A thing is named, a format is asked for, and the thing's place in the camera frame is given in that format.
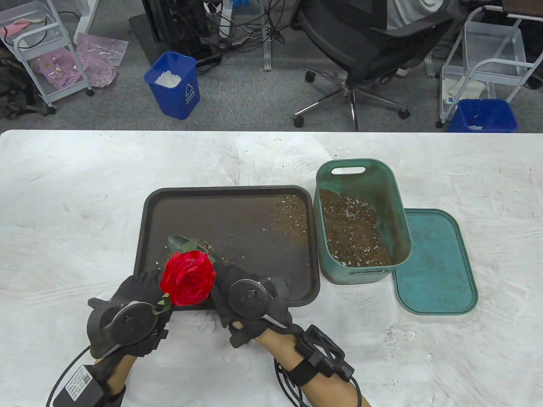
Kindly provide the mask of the person's left hand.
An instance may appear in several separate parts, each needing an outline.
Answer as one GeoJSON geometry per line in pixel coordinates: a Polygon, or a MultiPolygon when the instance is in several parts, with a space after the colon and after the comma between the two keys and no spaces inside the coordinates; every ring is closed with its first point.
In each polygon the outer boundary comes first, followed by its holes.
{"type": "Polygon", "coordinates": [[[143,357],[155,351],[168,335],[165,329],[173,307],[163,302],[162,272],[148,271],[125,279],[110,300],[93,297],[87,320],[90,354],[143,357]]]}

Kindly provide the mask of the person's right hand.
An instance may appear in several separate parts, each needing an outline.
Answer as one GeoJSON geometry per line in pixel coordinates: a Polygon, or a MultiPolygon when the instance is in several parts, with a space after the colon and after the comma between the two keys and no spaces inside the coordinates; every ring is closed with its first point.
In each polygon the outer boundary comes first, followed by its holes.
{"type": "Polygon", "coordinates": [[[291,334],[304,330],[293,323],[289,290],[282,278],[259,279],[234,265],[219,266],[210,299],[221,325],[228,328],[234,348],[246,345],[266,330],[291,334]]]}

